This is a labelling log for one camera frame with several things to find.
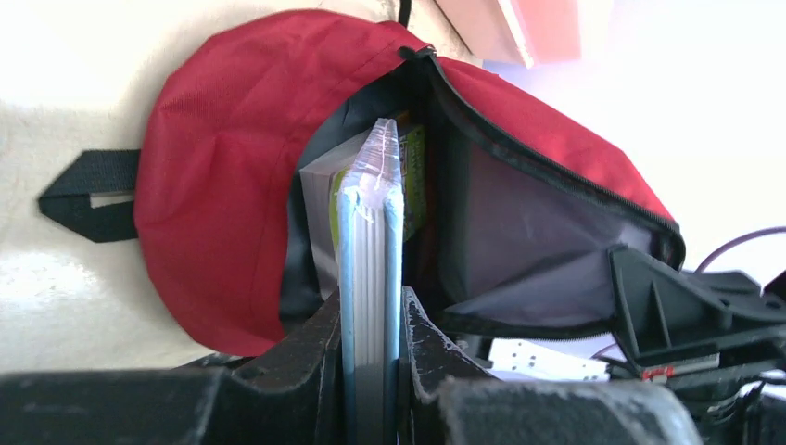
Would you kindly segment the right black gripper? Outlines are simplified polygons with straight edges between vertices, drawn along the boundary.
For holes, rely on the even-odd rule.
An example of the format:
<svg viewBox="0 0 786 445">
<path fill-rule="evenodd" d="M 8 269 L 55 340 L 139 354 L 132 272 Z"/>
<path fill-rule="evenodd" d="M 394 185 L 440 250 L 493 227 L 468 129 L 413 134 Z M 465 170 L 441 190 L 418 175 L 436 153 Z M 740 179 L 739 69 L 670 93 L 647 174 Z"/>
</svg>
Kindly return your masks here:
<svg viewBox="0 0 786 445">
<path fill-rule="evenodd" d="M 680 272 L 612 248 L 614 332 L 638 379 L 670 389 L 707 444 L 747 444 L 765 371 L 785 367 L 785 276 Z"/>
</svg>

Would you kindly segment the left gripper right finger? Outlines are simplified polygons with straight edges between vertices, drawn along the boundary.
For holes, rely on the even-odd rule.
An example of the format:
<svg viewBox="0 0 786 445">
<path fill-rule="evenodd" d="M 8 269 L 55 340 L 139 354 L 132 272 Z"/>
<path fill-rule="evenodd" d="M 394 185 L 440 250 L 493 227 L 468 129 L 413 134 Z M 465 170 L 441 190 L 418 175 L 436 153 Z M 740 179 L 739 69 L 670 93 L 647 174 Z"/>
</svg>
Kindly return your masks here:
<svg viewBox="0 0 786 445">
<path fill-rule="evenodd" d="M 699 444 L 667 389 L 639 382 L 499 380 L 475 364 L 404 287 L 406 444 Z"/>
</svg>

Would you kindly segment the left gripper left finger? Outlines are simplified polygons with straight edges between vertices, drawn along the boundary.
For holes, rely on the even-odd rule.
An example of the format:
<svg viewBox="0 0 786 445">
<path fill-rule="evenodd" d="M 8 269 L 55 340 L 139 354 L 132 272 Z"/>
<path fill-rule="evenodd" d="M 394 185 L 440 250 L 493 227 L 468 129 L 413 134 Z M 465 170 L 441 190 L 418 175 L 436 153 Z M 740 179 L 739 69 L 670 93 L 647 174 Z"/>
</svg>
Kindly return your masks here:
<svg viewBox="0 0 786 445">
<path fill-rule="evenodd" d="M 171 370 L 9 374 L 5 444 L 337 444 L 339 301 L 254 359 Z"/>
</svg>

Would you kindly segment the red student backpack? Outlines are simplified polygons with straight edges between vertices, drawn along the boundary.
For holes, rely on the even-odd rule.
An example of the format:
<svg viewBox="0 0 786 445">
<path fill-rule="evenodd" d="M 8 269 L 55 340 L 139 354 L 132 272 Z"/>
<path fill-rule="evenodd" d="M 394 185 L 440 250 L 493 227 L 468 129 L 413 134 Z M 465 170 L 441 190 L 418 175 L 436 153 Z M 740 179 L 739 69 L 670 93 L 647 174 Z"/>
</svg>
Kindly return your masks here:
<svg viewBox="0 0 786 445">
<path fill-rule="evenodd" d="M 380 117 L 426 129 L 413 286 L 440 328 L 590 337 L 612 318 L 606 251 L 672 268 L 678 224 L 625 153 L 404 26 L 317 9 L 210 37 L 173 72 L 139 150 L 86 150 L 38 197 L 96 243 L 138 239 L 195 341 L 261 354 L 319 305 L 300 170 Z"/>
</svg>

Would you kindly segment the light blue notebook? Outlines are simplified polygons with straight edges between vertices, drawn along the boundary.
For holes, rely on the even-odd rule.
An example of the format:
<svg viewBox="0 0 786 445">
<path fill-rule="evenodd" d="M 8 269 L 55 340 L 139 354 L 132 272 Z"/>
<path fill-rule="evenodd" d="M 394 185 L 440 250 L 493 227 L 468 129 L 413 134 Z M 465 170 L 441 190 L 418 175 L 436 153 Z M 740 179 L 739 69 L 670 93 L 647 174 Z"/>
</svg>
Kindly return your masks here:
<svg viewBox="0 0 786 445">
<path fill-rule="evenodd" d="M 336 192 L 350 444 L 398 441 L 403 211 L 398 125 L 379 119 Z"/>
</svg>

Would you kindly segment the green paperback book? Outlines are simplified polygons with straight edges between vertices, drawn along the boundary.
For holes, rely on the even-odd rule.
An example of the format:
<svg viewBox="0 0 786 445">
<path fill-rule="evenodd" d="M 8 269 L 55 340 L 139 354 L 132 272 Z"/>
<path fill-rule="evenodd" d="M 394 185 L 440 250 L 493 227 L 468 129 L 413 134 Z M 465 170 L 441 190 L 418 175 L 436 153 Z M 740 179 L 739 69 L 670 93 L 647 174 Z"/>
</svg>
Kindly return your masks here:
<svg viewBox="0 0 786 445">
<path fill-rule="evenodd" d="M 405 204 L 403 240 L 408 241 L 425 223 L 425 128 L 422 124 L 398 124 L 399 163 Z M 343 169 L 331 175 L 329 221 L 333 247 L 337 248 L 337 192 L 353 156 Z"/>
</svg>

